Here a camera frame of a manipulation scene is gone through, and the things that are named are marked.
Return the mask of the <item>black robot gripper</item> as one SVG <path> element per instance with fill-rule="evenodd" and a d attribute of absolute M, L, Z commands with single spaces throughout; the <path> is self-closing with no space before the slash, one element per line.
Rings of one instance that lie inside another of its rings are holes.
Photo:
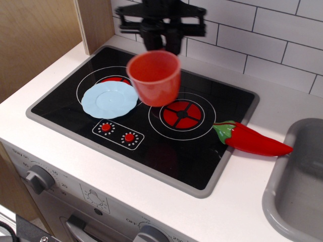
<path fill-rule="evenodd" d="M 147 51 L 163 49 L 161 35 L 165 35 L 165 50 L 179 55 L 183 36 L 206 34 L 206 9 L 182 1 L 142 1 L 118 7 L 115 13 L 121 19 L 121 32 L 140 34 Z"/>

